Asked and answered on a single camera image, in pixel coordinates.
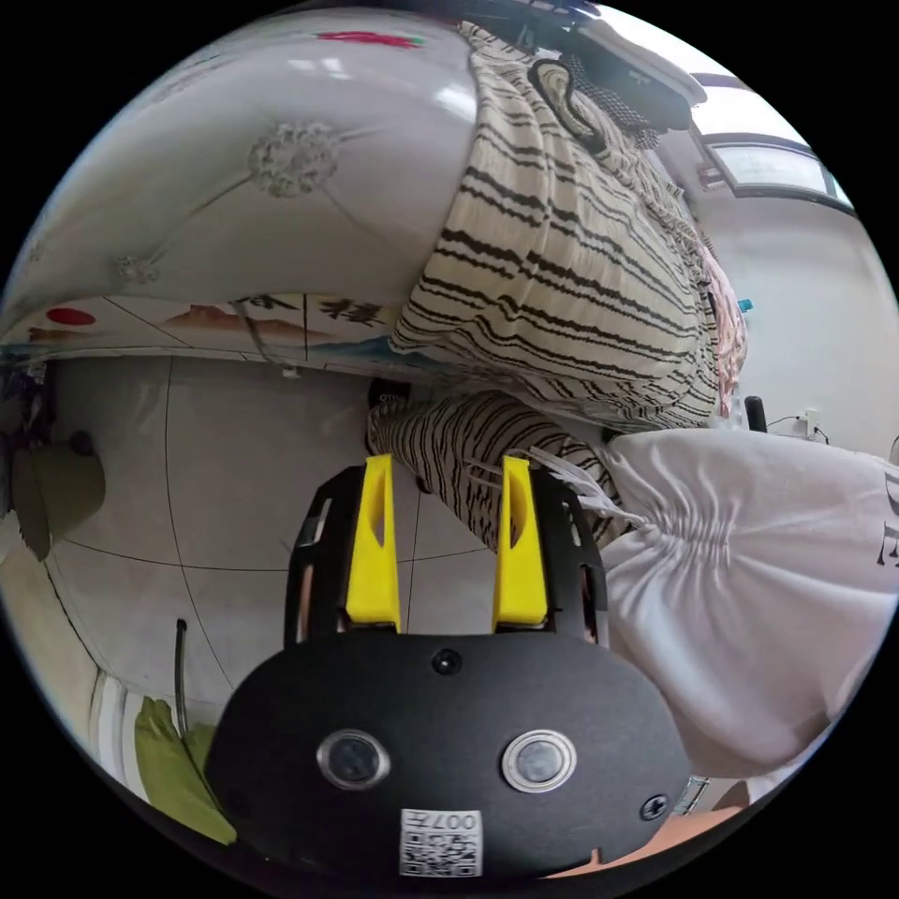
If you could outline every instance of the white bag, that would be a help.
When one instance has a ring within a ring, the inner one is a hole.
[[[851,699],[899,594],[899,468],[750,431],[618,437],[598,454],[633,529],[602,551],[611,647],[665,694],[694,773],[807,758]]]

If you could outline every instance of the window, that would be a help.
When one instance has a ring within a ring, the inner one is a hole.
[[[735,78],[699,81],[708,101],[693,110],[694,137],[735,197],[806,199],[854,212],[808,141],[767,100]]]
[[[736,184],[778,184],[827,193],[821,164],[811,155],[780,147],[715,147]]]
[[[622,37],[658,53],[703,86],[693,108],[694,138],[736,197],[805,199],[853,212],[852,203],[821,165],[808,141],[761,95],[679,37],[614,7],[582,15],[605,20]]]
[[[763,134],[808,146],[803,136],[766,100],[740,87],[706,87],[708,100],[693,110],[704,137],[713,134]]]

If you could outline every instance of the camera lens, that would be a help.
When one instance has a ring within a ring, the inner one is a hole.
[[[338,730],[322,741],[318,767],[340,789],[369,789],[390,772],[384,747],[360,730]]]
[[[521,793],[546,793],[561,787],[574,771],[574,744],[555,730],[529,730],[503,753],[502,771],[510,787]]]

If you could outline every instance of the black cable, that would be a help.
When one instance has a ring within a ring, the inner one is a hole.
[[[768,422],[768,427],[770,428],[773,424],[779,424],[781,421],[786,421],[786,420],[788,420],[788,419],[793,419],[794,421],[802,421],[802,420],[803,420],[803,417],[802,417],[801,415],[785,415],[785,416],[784,416],[783,418],[781,418],[781,419],[775,419],[774,421],[769,421],[769,422]],[[816,426],[815,428],[812,429],[812,434],[813,434],[813,435],[814,435],[814,434],[820,434],[820,435],[824,438],[824,442],[825,442],[828,446],[831,445],[831,439],[830,439],[830,438],[829,438],[829,437],[828,437],[828,436],[827,436],[827,435],[826,435],[820,428],[818,428],[817,426]],[[777,436],[777,437],[784,437],[784,436],[790,436],[790,435],[777,434],[777,435],[774,435],[774,436]]]
[[[801,415],[785,415],[782,419],[775,419],[774,421],[769,421],[768,427],[770,428],[773,424],[779,424],[781,421],[786,421],[787,419],[794,419],[795,421],[802,421],[803,417]]]
[[[225,821],[228,821],[228,816],[222,809],[222,806],[218,803],[218,800],[215,798],[215,794],[209,787],[209,783],[206,781],[206,776],[203,774],[202,769],[200,768],[197,760],[194,758],[194,754],[190,751],[190,731],[187,729],[187,713],[185,709],[185,696],[184,696],[184,639],[187,636],[187,622],[184,618],[179,618],[176,622],[176,636],[175,636],[175,715],[178,719],[178,736],[181,739],[181,746],[184,749],[184,753],[187,755],[187,760],[190,762],[190,767],[194,769],[194,774],[197,776],[200,784],[203,789],[206,791],[206,795],[209,797],[209,801],[215,807],[215,811],[218,812]]]

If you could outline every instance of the red circle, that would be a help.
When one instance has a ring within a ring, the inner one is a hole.
[[[47,313],[47,318],[56,325],[68,325],[78,327],[81,325],[93,325],[96,319],[89,312],[81,309],[70,309],[66,306],[58,306]]]

